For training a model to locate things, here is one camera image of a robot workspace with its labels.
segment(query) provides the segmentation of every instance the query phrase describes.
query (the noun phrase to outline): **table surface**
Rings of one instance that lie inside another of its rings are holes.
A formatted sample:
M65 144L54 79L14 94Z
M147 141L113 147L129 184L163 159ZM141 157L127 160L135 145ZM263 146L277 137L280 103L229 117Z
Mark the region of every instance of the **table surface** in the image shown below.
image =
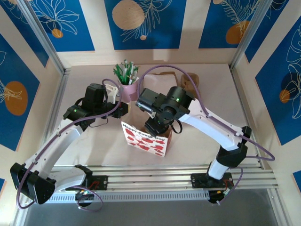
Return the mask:
M141 65L139 74L154 65ZM177 65L187 72L199 76L199 90L205 106L231 124L246 125L243 109L227 64ZM113 65L74 66L71 68L59 116L62 119L67 108L84 96L90 83L100 83L104 78L117 78L113 75ZM175 71L178 79L181 72L173 68L158 68L154 73ZM93 125L105 120L96 119ZM248 155L255 155L256 149L247 143ZM141 166L141 165L208 165L215 159L219 144L212 138L190 125L183 125L182 134L173 134L165 157L147 153L129 146L121 127L121 120L109 118L109 123L96 128L88 128L57 161L56 166L76 164L89 166ZM245 159L243 164L258 165L255 159Z

